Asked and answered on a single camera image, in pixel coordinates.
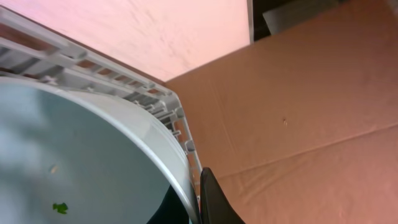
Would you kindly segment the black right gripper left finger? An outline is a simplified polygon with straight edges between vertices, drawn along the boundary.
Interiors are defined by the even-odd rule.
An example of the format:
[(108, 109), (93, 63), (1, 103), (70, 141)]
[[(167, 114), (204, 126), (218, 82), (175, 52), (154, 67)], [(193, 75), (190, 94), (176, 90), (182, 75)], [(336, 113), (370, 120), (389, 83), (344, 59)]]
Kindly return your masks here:
[(189, 224), (189, 217), (174, 188), (170, 186), (160, 207), (147, 224)]

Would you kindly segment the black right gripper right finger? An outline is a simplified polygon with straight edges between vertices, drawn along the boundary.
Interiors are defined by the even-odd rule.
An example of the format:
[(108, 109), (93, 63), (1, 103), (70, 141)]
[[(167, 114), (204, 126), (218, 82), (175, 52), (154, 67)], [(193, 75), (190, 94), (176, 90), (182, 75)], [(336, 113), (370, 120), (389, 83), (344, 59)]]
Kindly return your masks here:
[(214, 173), (204, 167), (200, 177), (201, 221), (204, 224), (244, 224), (223, 193)]

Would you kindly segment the light blue bowl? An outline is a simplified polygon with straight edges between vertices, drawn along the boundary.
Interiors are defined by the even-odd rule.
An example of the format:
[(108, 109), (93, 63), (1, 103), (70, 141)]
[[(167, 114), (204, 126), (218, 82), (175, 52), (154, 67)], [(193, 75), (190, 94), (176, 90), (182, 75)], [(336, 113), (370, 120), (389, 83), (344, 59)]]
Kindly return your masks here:
[(147, 223), (168, 189), (199, 223), (186, 154), (146, 110), (1, 78), (2, 223)]

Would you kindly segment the grey plastic dishwasher rack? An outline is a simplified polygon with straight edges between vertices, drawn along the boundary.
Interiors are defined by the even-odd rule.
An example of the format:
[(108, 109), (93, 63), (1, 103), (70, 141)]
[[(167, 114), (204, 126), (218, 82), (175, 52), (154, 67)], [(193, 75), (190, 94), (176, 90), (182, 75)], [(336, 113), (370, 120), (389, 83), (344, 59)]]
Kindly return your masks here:
[(202, 170), (177, 94), (153, 78), (104, 57), (1, 7), (1, 75), (124, 98), (154, 115), (175, 136), (190, 164), (196, 195)]

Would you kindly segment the brown cardboard sheet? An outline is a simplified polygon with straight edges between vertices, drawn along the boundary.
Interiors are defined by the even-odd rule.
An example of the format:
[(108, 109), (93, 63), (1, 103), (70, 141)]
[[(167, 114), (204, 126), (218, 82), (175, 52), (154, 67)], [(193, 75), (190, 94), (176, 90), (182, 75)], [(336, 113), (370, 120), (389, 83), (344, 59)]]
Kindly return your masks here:
[(246, 223), (397, 222), (397, 14), (347, 1), (167, 82)]

